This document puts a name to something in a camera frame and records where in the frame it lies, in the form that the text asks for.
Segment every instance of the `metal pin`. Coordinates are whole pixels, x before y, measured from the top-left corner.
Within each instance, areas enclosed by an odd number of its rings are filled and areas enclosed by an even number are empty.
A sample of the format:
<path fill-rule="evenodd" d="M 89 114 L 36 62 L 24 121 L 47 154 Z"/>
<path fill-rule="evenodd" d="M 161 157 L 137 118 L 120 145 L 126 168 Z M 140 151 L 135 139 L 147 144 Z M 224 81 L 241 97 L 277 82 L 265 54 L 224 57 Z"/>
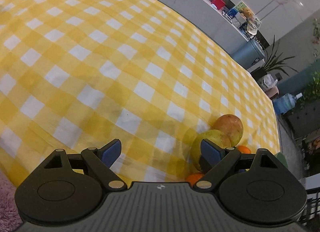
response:
<path fill-rule="evenodd" d="M 113 189 L 120 189 L 124 186 L 124 182 L 121 180 L 112 180 L 109 182 L 109 187 Z"/>
<path fill-rule="evenodd" d="M 212 186 L 212 183 L 207 180 L 201 180 L 196 183 L 196 186 L 200 189 L 209 189 Z"/>

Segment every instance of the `gray floor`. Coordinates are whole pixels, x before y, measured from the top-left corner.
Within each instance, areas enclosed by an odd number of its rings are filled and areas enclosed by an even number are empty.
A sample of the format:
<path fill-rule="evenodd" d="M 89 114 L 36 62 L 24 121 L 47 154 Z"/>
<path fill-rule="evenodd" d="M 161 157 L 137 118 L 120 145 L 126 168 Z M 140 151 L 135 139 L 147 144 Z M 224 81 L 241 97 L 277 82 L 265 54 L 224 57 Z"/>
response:
<path fill-rule="evenodd" d="M 277 122 L 280 139 L 280 150 L 285 155 L 289 171 L 297 179 L 301 179 L 304 177 L 303 158 L 301 150 L 297 145 L 297 142 L 293 139 L 292 131 L 287 123 L 281 117 L 278 117 Z"/>

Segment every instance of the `table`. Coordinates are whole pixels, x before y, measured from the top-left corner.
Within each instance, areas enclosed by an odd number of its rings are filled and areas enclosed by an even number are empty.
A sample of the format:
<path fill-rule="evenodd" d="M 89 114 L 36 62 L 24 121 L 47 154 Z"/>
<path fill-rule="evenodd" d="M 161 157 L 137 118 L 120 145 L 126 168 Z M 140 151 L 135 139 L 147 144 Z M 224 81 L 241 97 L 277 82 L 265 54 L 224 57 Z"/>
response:
<path fill-rule="evenodd" d="M 181 181 L 222 114 L 279 151 L 272 103 L 218 45 L 157 0 L 0 0 L 0 167 L 17 186 L 54 149 L 122 142 L 111 167 Z"/>

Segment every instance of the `white bottle cap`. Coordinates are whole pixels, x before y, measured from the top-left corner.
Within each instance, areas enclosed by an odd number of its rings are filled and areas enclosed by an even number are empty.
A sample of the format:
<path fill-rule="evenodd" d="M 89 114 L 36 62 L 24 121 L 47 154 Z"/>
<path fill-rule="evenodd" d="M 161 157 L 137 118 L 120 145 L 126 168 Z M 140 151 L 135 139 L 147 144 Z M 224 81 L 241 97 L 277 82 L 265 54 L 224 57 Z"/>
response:
<path fill-rule="evenodd" d="M 296 99 L 299 99 L 302 97 L 302 93 L 300 92 L 299 94 L 296 95 Z"/>

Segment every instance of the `red box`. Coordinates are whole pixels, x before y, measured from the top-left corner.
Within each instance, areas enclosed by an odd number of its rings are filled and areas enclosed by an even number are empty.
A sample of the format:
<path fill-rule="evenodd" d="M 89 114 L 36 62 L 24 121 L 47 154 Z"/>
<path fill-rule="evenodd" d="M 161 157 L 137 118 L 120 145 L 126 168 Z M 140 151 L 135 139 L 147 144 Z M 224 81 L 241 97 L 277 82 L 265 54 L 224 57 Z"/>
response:
<path fill-rule="evenodd" d="M 225 2 L 223 0 L 211 0 L 211 4 L 214 4 L 217 7 L 217 10 L 220 10 L 224 7 Z"/>

